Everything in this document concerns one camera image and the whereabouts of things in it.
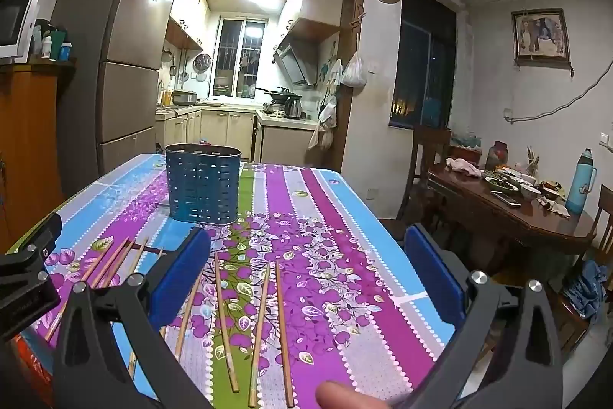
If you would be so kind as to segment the right hand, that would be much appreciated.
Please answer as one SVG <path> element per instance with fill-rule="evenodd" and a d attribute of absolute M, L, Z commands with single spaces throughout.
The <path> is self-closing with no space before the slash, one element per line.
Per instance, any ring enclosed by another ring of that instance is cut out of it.
<path fill-rule="evenodd" d="M 322 409 L 391 409 L 391 406 L 382 400 L 358 393 L 334 381 L 321 383 L 316 389 L 315 397 Z"/>

